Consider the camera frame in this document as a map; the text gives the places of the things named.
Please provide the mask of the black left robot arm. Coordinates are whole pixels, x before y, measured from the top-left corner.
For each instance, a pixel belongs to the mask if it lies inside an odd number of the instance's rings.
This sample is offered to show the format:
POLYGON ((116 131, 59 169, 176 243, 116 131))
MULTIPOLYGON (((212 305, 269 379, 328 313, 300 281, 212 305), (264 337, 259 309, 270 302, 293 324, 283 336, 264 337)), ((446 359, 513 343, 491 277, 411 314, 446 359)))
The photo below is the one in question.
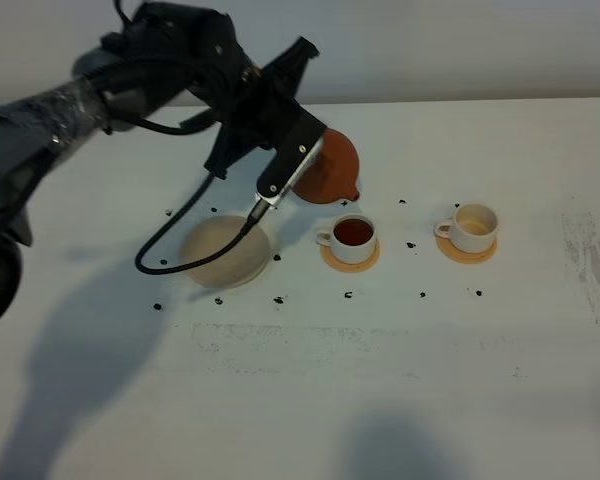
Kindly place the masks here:
POLYGON ((245 237, 322 148, 325 124, 296 99, 317 55, 299 38, 258 66, 227 14, 146 2, 75 62, 69 82, 0 105, 0 318, 20 284, 20 250, 32 242, 28 201, 43 178, 96 132, 139 127, 188 136, 218 125, 205 162, 210 179, 224 178, 257 148, 273 150, 239 230, 245 237))

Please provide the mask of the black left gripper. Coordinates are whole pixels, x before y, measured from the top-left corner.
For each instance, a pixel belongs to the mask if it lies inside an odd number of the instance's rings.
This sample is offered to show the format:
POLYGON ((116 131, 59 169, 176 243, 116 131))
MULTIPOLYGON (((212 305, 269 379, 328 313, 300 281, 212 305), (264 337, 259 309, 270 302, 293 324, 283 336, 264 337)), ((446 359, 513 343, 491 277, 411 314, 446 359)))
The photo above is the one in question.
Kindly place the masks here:
POLYGON ((304 37, 248 77, 247 87, 232 106, 219 115, 221 127, 204 167, 225 179, 228 169, 256 148, 280 153, 303 145, 311 149, 326 125, 305 110, 296 93, 310 60, 319 56, 304 37))

